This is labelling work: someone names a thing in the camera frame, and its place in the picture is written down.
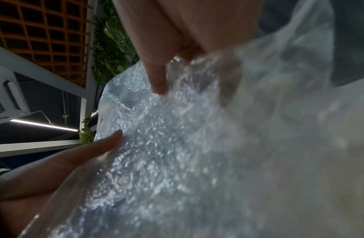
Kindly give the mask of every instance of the plastic packaging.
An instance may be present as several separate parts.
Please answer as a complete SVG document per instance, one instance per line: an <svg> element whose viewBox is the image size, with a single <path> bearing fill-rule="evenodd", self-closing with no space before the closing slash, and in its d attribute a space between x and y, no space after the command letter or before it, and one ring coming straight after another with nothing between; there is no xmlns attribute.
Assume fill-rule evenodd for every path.
<svg viewBox="0 0 364 238"><path fill-rule="evenodd" d="M334 17L302 0L279 32L168 65L169 94L141 63L110 81L96 140L118 149L74 172L22 238L364 237L364 159L327 125Z"/></svg>

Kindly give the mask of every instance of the wooden grid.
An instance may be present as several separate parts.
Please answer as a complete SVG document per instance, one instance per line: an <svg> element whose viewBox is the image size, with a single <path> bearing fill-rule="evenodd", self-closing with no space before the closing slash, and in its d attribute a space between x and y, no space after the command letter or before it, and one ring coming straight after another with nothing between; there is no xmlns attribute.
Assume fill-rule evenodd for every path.
<svg viewBox="0 0 364 238"><path fill-rule="evenodd" d="M87 0L0 0L0 46L82 87Z"/></svg>

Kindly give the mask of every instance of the transparent plastic sheet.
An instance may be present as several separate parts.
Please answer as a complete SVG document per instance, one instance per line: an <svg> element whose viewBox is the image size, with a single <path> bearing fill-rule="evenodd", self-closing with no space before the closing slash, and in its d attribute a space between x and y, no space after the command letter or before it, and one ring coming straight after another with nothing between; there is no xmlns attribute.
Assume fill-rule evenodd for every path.
<svg viewBox="0 0 364 238"><path fill-rule="evenodd" d="M34 237L364 237L364 158L330 136L333 13L303 0L276 34L107 84L96 140L120 147L74 172L22 233Z"/></svg>

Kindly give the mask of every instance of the clear plastic bag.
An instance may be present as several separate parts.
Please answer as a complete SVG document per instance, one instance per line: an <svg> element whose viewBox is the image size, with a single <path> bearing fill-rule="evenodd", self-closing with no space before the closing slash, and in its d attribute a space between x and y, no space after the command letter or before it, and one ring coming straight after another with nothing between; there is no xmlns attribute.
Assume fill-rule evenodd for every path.
<svg viewBox="0 0 364 238"><path fill-rule="evenodd" d="M328 0L302 0L273 35L171 62L162 98L141 63L115 77L96 140L122 129L122 145L75 171L21 237L364 237L364 159L327 129L344 114L333 22Z"/></svg>

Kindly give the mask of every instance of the white metal frame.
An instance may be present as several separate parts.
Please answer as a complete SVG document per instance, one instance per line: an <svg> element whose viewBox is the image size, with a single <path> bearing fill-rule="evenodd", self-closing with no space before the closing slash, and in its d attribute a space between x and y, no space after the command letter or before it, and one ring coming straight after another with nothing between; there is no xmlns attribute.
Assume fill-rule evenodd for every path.
<svg viewBox="0 0 364 238"><path fill-rule="evenodd" d="M88 0L88 4L92 6L92 9L87 9L87 19L93 22L93 16L97 11L97 0ZM90 33L90 37L85 38L85 43L89 44L89 48L91 48L94 38L93 25L87 24L86 29L86 31ZM87 82L85 89L1 47L0 65L11 71L20 73L42 83L81 97L80 121L82 122L93 112L97 91L97 84L93 78L91 70L93 58L92 51L85 49L85 53L88 54L88 57L85 58L85 61L87 62ZM5 144L0 145L0 157L67 149L80 144L81 142L79 140Z"/></svg>

